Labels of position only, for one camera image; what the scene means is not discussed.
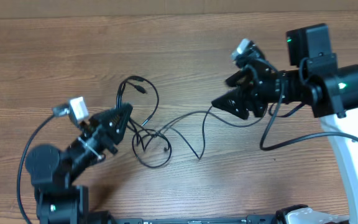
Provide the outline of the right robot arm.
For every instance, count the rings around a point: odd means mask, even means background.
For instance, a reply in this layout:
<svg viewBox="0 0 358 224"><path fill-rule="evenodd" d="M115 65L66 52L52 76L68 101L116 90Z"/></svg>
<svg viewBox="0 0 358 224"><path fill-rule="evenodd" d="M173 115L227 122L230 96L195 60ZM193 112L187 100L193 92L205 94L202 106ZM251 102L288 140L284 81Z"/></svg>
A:
<svg viewBox="0 0 358 224"><path fill-rule="evenodd" d="M230 91L212 106L241 119L257 118L269 104L310 106L320 133L290 139L271 150L315 138L328 138L346 191L348 215L332 215L299 204L271 215L249 215L246 223L358 223L358 65L339 67L326 24L286 33L292 70L279 71L253 41L244 39L232 53L237 73L226 80Z"/></svg>

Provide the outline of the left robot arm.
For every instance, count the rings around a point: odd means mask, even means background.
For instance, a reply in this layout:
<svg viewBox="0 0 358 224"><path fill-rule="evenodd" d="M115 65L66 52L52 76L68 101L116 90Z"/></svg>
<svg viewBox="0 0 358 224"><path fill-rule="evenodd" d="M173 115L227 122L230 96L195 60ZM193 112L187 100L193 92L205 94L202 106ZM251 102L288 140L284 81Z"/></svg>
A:
<svg viewBox="0 0 358 224"><path fill-rule="evenodd" d="M51 144L40 144L29 152L25 168L30 174L41 223L114 223L109 211L89 210L88 188L74 181L89 167L103 162L104 151L117 153L132 113L125 103L97 113L80 123L81 134L65 151Z"/></svg>

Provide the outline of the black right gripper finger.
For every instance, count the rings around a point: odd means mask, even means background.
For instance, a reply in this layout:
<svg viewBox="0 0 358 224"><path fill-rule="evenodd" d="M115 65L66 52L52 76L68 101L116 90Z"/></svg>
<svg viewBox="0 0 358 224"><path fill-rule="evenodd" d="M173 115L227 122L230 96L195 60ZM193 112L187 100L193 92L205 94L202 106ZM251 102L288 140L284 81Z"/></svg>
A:
<svg viewBox="0 0 358 224"><path fill-rule="evenodd" d="M248 119L249 112L245 106L244 96L240 88L231 90L211 102L212 106L226 111L240 119Z"/></svg>
<svg viewBox="0 0 358 224"><path fill-rule="evenodd" d="M246 79L253 79L253 73L247 69L239 70L235 74L231 75L225 80L225 83L229 87L236 87L241 85Z"/></svg>

